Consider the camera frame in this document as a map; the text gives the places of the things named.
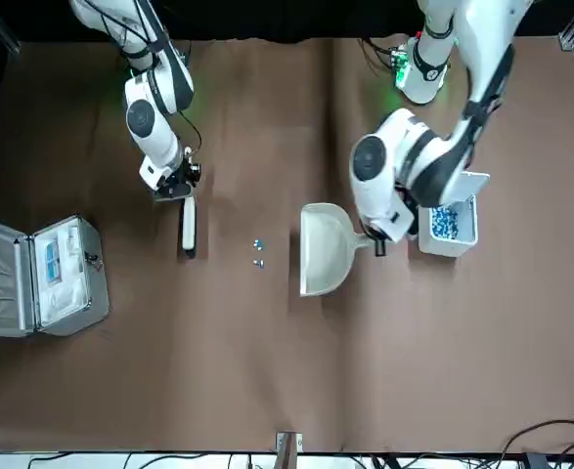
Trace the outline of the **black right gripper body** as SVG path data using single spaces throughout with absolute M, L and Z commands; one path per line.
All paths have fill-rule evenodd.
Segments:
M 184 149 L 181 166 L 158 186 L 155 201 L 173 201 L 195 195 L 201 177 L 201 165 L 195 161 L 195 149 Z

